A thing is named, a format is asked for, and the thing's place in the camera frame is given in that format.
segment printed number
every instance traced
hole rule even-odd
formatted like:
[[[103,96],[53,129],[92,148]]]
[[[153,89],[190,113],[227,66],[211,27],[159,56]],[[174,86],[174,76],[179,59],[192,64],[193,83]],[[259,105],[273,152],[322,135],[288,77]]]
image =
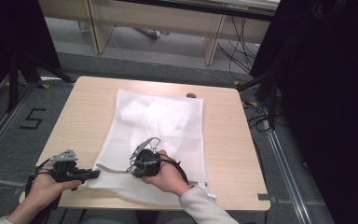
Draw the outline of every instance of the printed number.
[[[36,121],[36,125],[34,127],[20,126],[21,129],[35,130],[35,129],[37,129],[39,127],[39,124],[42,122],[42,119],[33,119],[33,118],[31,118],[31,116],[34,113],[34,111],[46,111],[46,109],[33,108],[31,110],[31,112],[28,114],[28,117],[25,120]]]

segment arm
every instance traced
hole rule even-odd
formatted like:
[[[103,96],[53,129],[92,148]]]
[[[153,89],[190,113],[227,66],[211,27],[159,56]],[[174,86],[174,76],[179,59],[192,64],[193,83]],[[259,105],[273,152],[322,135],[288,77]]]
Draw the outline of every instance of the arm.
[[[164,150],[161,150],[159,154],[167,155]],[[146,184],[153,184],[162,191],[176,194],[184,210],[199,224],[238,223],[211,200],[202,188],[191,188],[176,168],[167,162],[161,163],[158,175],[142,179]]]
[[[25,200],[0,223],[30,223],[40,210],[52,203],[64,190],[75,189],[81,185],[80,180],[57,183],[47,171],[39,174]]]

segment tripod leg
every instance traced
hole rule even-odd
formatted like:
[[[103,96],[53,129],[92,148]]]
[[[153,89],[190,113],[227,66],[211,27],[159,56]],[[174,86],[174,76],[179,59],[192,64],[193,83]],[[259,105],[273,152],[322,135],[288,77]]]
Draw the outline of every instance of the tripod leg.
[[[261,75],[248,83],[240,85],[239,87],[237,87],[237,91],[244,91],[246,89],[249,89],[249,88],[253,87],[254,85],[257,85],[258,83],[261,83],[265,78],[266,78],[265,74]]]
[[[9,68],[9,99],[8,99],[8,108],[7,113],[10,112],[14,106],[19,101],[19,76],[17,74],[17,55],[13,53],[10,58],[10,68]]]
[[[272,80],[271,94],[269,95],[269,108],[268,108],[268,125],[272,131],[275,131],[275,106],[277,104],[277,83]]]
[[[62,71],[49,66],[48,64],[46,64],[42,60],[38,59],[34,55],[32,55],[30,53],[27,53],[27,52],[24,52],[24,55],[25,55],[26,58],[30,59],[32,62],[34,62],[34,63],[36,63],[38,65],[41,65],[42,67],[46,68],[50,73],[54,74],[56,77],[59,77],[60,79],[66,81],[66,82],[74,82],[71,77],[68,77]]]

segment gray carpet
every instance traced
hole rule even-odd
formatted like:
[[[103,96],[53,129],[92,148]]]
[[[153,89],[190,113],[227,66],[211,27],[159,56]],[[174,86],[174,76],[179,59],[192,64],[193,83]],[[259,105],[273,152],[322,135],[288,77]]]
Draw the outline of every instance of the gray carpet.
[[[216,77],[203,75],[190,69],[173,68],[169,66],[151,66],[141,63],[129,63],[123,60],[95,58],[79,56],[68,53],[59,54],[63,71],[71,77],[82,75],[96,77],[116,77],[126,79],[151,80],[161,82],[184,83],[205,86],[227,87]],[[229,72],[202,70],[214,76],[221,77],[226,83],[233,85],[234,78]],[[50,76],[42,71],[42,76]],[[234,74],[245,80],[244,74]],[[27,176],[39,158],[46,144],[49,134],[59,117],[72,87],[65,85],[52,85],[48,89],[34,88],[26,99],[20,113],[14,119],[5,137],[0,142],[0,180],[25,182]],[[243,92],[242,100],[253,101],[255,89]],[[0,118],[5,114],[7,106],[7,90],[0,91]],[[37,129],[27,130],[22,127],[35,126],[35,121],[26,120],[33,108],[45,109],[35,111],[33,118],[42,119]],[[249,119],[254,111],[245,110]],[[260,152],[263,170],[266,176],[266,185],[269,196],[273,199],[272,206],[267,215],[264,212],[229,212],[240,223],[298,223],[296,212],[291,204],[286,186],[282,179],[275,155],[271,149],[266,133],[259,132],[255,128],[251,133]],[[293,175],[299,186],[300,192],[306,201],[313,223],[333,223],[323,199],[317,190],[309,171],[301,166],[301,153],[296,146],[290,128],[277,125],[277,134],[280,137],[282,147],[292,169]],[[0,217],[9,214],[16,206],[19,195],[14,188],[0,187]],[[49,223],[58,223],[63,209],[53,213]],[[79,210],[70,209],[63,223],[76,223],[80,216]]]

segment wooden table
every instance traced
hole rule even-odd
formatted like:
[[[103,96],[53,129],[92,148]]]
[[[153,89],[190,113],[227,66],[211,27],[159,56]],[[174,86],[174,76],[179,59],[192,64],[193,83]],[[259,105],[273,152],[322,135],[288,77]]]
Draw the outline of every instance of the wooden table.
[[[269,201],[255,147],[234,89],[160,82],[81,77],[51,133],[37,164],[68,148],[79,160],[77,167],[92,168],[112,123],[117,90],[186,97],[195,93],[204,99],[204,147],[210,193],[226,210],[266,211]],[[71,208],[180,209],[131,202],[110,189],[89,189],[87,184],[62,194],[60,206]]]

